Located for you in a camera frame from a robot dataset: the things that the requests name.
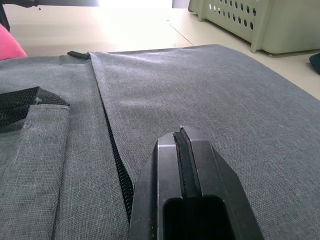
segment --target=black mesh pocket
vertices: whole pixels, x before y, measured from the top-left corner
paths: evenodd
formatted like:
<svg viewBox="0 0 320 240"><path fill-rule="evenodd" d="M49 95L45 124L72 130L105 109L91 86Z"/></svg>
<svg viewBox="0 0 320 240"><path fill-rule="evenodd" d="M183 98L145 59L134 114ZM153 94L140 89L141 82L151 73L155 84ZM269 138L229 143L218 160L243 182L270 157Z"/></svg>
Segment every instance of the black mesh pocket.
<svg viewBox="0 0 320 240"><path fill-rule="evenodd" d="M53 104L69 106L56 94L39 86L0 94L0 127L24 119L31 105Z"/></svg>

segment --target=pink object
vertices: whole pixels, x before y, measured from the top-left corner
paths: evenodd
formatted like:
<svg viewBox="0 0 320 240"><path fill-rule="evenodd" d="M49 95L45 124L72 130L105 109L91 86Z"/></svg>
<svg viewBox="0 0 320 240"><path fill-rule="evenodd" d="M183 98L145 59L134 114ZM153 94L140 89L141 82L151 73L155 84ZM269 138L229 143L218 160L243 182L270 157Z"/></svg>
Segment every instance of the pink object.
<svg viewBox="0 0 320 240"><path fill-rule="evenodd" d="M0 61L23 57L27 57L25 51L8 30L0 24Z"/></svg>

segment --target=white floor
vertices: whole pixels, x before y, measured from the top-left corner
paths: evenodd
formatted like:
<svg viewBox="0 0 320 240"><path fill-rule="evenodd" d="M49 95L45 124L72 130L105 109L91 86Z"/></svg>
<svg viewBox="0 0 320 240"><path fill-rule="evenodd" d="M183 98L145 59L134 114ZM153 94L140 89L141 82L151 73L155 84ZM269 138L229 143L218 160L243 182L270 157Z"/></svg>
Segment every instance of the white floor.
<svg viewBox="0 0 320 240"><path fill-rule="evenodd" d="M248 42L210 22L198 22L186 9L15 5L4 9L12 35L29 56L221 44L256 59L320 99L320 74L309 62L316 52L252 54Z"/></svg>

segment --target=light green basket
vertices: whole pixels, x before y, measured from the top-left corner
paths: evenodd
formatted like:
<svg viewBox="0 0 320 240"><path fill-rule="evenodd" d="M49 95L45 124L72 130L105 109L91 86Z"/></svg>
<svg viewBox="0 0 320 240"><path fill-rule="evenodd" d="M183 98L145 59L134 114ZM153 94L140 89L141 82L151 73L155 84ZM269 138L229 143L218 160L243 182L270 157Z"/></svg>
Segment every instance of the light green basket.
<svg viewBox="0 0 320 240"><path fill-rule="evenodd" d="M272 54L320 49L320 0L190 0L190 12Z"/></svg>

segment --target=gray fabric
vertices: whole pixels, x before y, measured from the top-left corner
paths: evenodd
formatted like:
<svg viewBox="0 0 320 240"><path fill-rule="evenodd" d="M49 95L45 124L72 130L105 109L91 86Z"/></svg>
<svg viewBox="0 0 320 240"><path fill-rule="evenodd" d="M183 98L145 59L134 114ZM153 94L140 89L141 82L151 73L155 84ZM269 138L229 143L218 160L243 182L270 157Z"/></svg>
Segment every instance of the gray fabric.
<svg viewBox="0 0 320 240"><path fill-rule="evenodd" d="M17 146L14 150L12 146L1 148L2 156L11 154L11 158L4 158L0 178L2 239L51 238L66 159L68 121L67 106L32 105L19 130ZM9 133L0 134L0 145L7 138Z"/></svg>
<svg viewBox="0 0 320 240"><path fill-rule="evenodd" d="M320 239L320 102L220 45L91 53L133 181L157 138L203 131L238 174L266 240Z"/></svg>
<svg viewBox="0 0 320 240"><path fill-rule="evenodd" d="M57 129L60 121L57 119L57 123L52 123L56 127L46 124L48 129L44 131L43 126L34 133L36 139L40 135L46 140L41 148L35 149L38 154L41 151L43 154L49 150L54 151L54 145L48 143L52 140L47 139L48 136L65 136L66 140L58 145L62 148L65 144L64 166L63 170L58 171L63 158L56 159L53 155L46 156L52 158L51 163L40 157L32 158L28 154L16 158L17 146L24 129L19 130L13 126L11 130L9 127L0 131L0 141L5 138L4 142L0 142L0 166L8 165L13 169L12 173L7 171L4 178L0 179L0 238L5 233L4 239L126 239L128 220L91 61L60 56L28 57L0 62L0 93L36 86L57 94L70 103L68 131L64 128ZM57 115L61 121L64 119L61 113ZM37 118L40 118L40 123L45 123L41 115L37 115ZM11 149L3 150L11 144ZM30 151L31 146L32 141L25 142L24 149ZM50 171L34 172L40 168L33 169L32 166L23 168L32 161L37 162L41 169ZM10 182L7 183L6 179L10 179L12 184L17 181L16 186L19 188L14 192L16 196L24 193L21 189L24 185L20 183L34 187L35 190L17 199L6 197L4 188L8 190L10 187ZM57 185L60 186L58 199ZM39 186L51 187L42 189ZM42 191L44 196L36 194L38 191ZM26 208L3 208L19 204Z"/></svg>

